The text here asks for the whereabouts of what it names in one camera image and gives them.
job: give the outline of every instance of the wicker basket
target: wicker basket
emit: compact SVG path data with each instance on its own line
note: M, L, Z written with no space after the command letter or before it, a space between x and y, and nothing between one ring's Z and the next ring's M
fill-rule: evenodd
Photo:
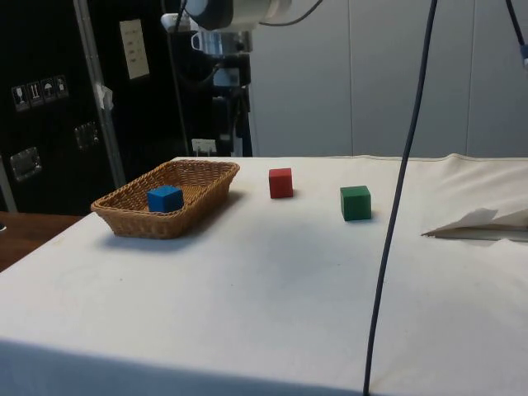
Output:
M92 204L92 211L122 237L173 239L221 205L240 166L236 163L175 161L164 163ZM178 186L185 206L172 213L151 213L147 193Z

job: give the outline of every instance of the white cloth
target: white cloth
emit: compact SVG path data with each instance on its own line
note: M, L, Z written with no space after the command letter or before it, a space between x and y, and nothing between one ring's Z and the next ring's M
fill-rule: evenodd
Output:
M374 394L528 389L528 247L421 236L453 160L409 163ZM2 273L0 394L359 395L399 161L237 162L229 204L185 238L117 238L93 214ZM274 167L295 198L270 200ZM362 185L375 217L345 223L339 187Z
M488 227L518 230L516 239L526 240L528 161L453 155L427 177L437 183L431 184L428 194L424 233L446 235L455 229Z

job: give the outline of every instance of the cable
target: cable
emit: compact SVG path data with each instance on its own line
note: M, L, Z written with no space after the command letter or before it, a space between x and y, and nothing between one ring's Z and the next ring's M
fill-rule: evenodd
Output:
M372 321L370 323L370 334L369 334L369 345L366 357L365 367L365 383L363 386L364 396L370 394L370 372L372 370L372 355L374 352L374 340L376 335L376 327L378 324L378 315L380 313L381 295L383 292L383 284L385 278L385 271L387 269L387 261L389 260L390 245L393 240L394 226L396 225L396 219L398 218L399 202L402 197L403 182L405 180L405 172L407 171L407 164L411 155L411 148L413 147L414 134L418 123L418 117L420 116L420 108L422 106L423 88L425 86L426 75L427 75L427 62L429 60L429 49L431 47L431 35L432 28L435 21L436 7L438 0L431 0L431 9L429 11L429 17L427 20L427 28L425 34L425 40L422 52L422 64L420 66L420 78L418 80L418 88L416 101L414 103L414 111L412 113L412 122L409 129L407 143L405 144L405 150L403 151L402 165L399 170L398 184L396 186L396 192L394 194L393 210L390 215L389 229L387 230L387 238L385 239L383 256L381 258L381 265L379 268L378 285L376 287L376 296L374 302L374 309L372 312Z
M515 33L517 35L517 40L519 41L519 45L523 46L525 45L525 39L522 36L522 30L519 26L519 21L517 20L517 15L515 13L515 8L513 7L512 0L506 0L506 5L508 7L508 11L510 12L510 18L511 22L513 23L513 29L515 29Z
M213 70L211 71L209 76L207 76L201 81L189 80L187 77L185 77L182 74L182 72L178 68L175 68L175 71L176 71L177 76L181 79L181 82L183 83L183 85L185 85L187 89L192 90L192 91L200 91L204 88L207 88L213 82L213 80L215 79L216 72L218 72L221 68L222 68L222 64L217 63L213 67Z
M187 0L182 0L181 4L183 8L185 8L185 5L187 3ZM165 0L161 0L162 4L162 12L163 14L167 13L167 7L165 5ZM178 18L180 19L179 23L182 23L182 19L180 18L180 15L178 15ZM180 127L181 127L181 134L183 135L183 141L185 144L185 155L187 157L190 157L191 151L189 149L189 140L187 138L187 129L185 127L185 118L183 115L183 101L182 101L182 93L180 91L180 83L178 82L178 76L177 76L177 69L176 69L176 62L174 62L174 51L172 50L172 37L170 33L167 33L167 46L168 46L168 56L171 64L171 72L172 72L172 80L174 82L174 91L176 93L176 102L178 106L178 113L180 113Z
M264 26L271 26L271 27L284 27L284 26L293 26L297 25L299 22L304 21L306 18L308 18L310 15L314 13L315 10L319 8L319 6L323 3L324 0L318 0L303 16L295 19L291 22L284 22L284 23L267 23L267 22L261 22L261 25Z

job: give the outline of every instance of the wall socket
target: wall socket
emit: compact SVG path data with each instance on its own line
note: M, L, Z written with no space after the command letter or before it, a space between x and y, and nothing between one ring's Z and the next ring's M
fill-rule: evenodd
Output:
M214 156L218 153L214 139L193 139L192 151L197 157Z

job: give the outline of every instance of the red cube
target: red cube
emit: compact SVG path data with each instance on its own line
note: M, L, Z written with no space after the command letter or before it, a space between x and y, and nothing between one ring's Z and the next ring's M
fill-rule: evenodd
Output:
M273 200L294 196L294 183L291 169L270 170L270 193Z

